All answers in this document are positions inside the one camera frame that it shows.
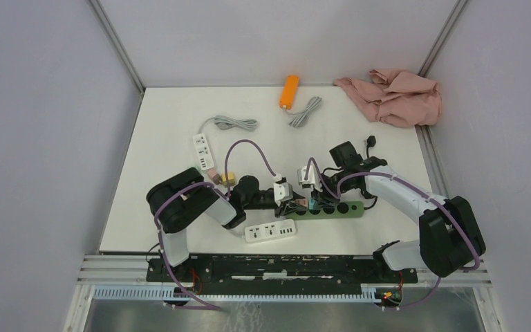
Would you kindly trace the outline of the orange power strip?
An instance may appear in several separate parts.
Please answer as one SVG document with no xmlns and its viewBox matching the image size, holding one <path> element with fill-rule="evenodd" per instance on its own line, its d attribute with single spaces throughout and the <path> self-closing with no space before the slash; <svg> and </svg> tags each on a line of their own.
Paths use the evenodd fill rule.
<svg viewBox="0 0 531 332">
<path fill-rule="evenodd" d="M 290 110 L 292 108 L 298 88 L 299 77 L 297 75 L 289 75 L 279 98 L 279 107 L 281 109 Z"/>
</svg>

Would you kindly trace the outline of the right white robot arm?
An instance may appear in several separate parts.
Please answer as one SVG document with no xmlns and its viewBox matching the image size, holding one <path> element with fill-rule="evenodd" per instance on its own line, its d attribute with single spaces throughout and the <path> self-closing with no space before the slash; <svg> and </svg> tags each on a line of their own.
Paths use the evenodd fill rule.
<svg viewBox="0 0 531 332">
<path fill-rule="evenodd" d="M 344 142 L 330 151 L 338 169 L 325 176 L 310 159 L 301 179 L 312 185 L 313 196 L 339 203 L 343 194 L 358 190 L 364 198 L 386 201 L 418 226 L 415 241 L 394 241 L 376 250 L 372 274 L 389 282 L 400 270 L 426 268 L 438 277 L 480 267 L 486 245 L 469 201 L 447 198 L 414 185 L 397 174 L 384 159 L 363 158 Z"/>
</svg>

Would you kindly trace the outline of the small white power strip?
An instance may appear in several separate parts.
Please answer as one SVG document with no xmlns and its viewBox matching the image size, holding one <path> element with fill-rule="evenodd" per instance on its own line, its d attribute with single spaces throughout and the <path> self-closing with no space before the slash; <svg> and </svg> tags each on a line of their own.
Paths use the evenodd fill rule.
<svg viewBox="0 0 531 332">
<path fill-rule="evenodd" d="M 216 171 L 214 157 L 207 136 L 203 133 L 198 133 L 192 137 L 192 142 L 200 169 L 205 172 Z"/>
</svg>

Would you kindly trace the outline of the beige plug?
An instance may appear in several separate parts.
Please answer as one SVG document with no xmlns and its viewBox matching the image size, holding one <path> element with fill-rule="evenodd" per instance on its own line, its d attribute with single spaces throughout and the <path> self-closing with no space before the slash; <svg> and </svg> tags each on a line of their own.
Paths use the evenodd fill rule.
<svg viewBox="0 0 531 332">
<path fill-rule="evenodd" d="M 207 175 L 209 176 L 210 180 L 217 185 L 221 184 L 223 181 L 221 175 L 214 168 L 208 169 Z"/>
</svg>

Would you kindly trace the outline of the yellow plug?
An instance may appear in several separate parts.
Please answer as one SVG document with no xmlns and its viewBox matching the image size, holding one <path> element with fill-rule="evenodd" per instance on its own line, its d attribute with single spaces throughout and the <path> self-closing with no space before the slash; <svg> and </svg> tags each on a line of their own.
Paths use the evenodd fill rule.
<svg viewBox="0 0 531 332">
<path fill-rule="evenodd" d="M 221 185 L 225 188 L 232 188 L 236 185 L 236 178 L 233 172 L 223 172 L 221 174 Z"/>
</svg>

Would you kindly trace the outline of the dark green power strip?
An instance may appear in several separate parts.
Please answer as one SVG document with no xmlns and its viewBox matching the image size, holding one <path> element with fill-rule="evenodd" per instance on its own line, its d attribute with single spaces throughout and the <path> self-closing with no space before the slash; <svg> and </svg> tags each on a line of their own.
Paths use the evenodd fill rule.
<svg viewBox="0 0 531 332">
<path fill-rule="evenodd" d="M 337 205 L 310 206 L 308 210 L 286 215 L 294 220 L 358 219 L 366 212 L 361 201 L 344 201 Z"/>
</svg>

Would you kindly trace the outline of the pink plug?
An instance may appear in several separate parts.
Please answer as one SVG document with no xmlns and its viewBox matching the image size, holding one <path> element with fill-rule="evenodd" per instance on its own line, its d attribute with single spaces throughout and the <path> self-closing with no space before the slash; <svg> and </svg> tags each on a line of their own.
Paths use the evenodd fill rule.
<svg viewBox="0 0 531 332">
<path fill-rule="evenodd" d="M 307 199 L 295 199 L 294 204 L 302 207 L 308 207 L 308 200 Z"/>
</svg>

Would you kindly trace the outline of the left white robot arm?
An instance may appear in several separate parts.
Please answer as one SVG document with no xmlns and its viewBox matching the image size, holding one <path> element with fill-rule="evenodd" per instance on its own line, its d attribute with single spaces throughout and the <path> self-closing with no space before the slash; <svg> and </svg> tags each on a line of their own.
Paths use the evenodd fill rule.
<svg viewBox="0 0 531 332">
<path fill-rule="evenodd" d="M 176 282 L 189 274 L 186 229 L 201 215 L 230 230 L 246 220 L 247 210 L 272 210 L 279 218 L 308 207 L 284 177 L 277 176 L 271 188 L 262 190 L 256 177 L 243 176 L 224 194 L 193 167 L 152 187 L 146 202 L 157 227 L 163 271 Z"/>
</svg>

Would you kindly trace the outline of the long white power strip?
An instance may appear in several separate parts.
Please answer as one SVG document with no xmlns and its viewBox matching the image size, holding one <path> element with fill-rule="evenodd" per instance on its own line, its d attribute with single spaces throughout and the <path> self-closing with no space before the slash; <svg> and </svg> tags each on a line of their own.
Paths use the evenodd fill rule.
<svg viewBox="0 0 531 332">
<path fill-rule="evenodd" d="M 297 234 L 297 226 L 293 219 L 284 219 L 248 226 L 244 229 L 243 238 L 247 243 L 272 241 Z"/>
</svg>

